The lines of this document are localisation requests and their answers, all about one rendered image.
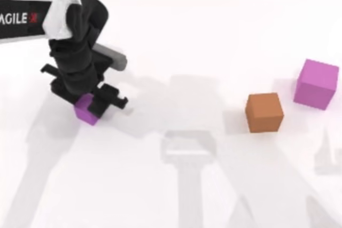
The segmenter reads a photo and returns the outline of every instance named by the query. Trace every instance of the robotic arm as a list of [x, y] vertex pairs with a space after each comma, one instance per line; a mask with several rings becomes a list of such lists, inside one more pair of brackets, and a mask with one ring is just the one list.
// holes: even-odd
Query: robotic arm
[[92, 94], [88, 111], [100, 118], [110, 104], [123, 109], [128, 102], [108, 84], [97, 87], [108, 68], [127, 64], [126, 56], [96, 43], [107, 19], [99, 0], [0, 0], [0, 43], [47, 38], [57, 68], [41, 71], [56, 77], [51, 91], [71, 104]]

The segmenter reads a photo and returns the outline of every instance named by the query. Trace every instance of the white background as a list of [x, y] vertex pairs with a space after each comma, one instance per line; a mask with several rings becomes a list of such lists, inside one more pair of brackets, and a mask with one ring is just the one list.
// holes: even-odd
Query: white background
[[[49, 91], [47, 41], [0, 46], [0, 227], [341, 227], [341, 86], [325, 112], [292, 98], [306, 58], [341, 64], [342, 0], [101, 1], [130, 103], [95, 127]], [[263, 92], [285, 119], [252, 135]]]

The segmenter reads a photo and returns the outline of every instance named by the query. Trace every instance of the cube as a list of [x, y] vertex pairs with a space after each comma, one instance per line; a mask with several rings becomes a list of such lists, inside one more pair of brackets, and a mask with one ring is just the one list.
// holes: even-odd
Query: cube
[[87, 93], [81, 96], [77, 103], [74, 105], [74, 110], [77, 118], [90, 125], [95, 125], [96, 122], [99, 120], [99, 118], [88, 111], [88, 107], [91, 104], [93, 97], [94, 96], [92, 94]]
[[249, 95], [245, 113], [251, 133], [277, 132], [284, 119], [277, 93]]
[[339, 67], [307, 59], [297, 79], [294, 102], [326, 110], [337, 88]]

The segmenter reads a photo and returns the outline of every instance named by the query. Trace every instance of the purple cube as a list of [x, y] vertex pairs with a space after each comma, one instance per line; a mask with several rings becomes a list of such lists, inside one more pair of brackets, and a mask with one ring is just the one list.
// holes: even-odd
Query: purple cube
[[90, 125], [95, 125], [98, 121], [98, 118], [88, 111], [88, 107], [91, 104], [93, 97], [92, 94], [87, 93], [86, 95], [81, 96], [74, 105], [76, 116]]
[[297, 80], [294, 102], [325, 110], [336, 92], [339, 67], [307, 59]]

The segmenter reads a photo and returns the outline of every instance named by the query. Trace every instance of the red logo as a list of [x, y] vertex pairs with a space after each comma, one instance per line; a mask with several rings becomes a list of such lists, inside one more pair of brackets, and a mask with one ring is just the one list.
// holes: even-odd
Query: red logo
[[29, 23], [37, 23], [38, 22], [38, 13], [30, 13]]

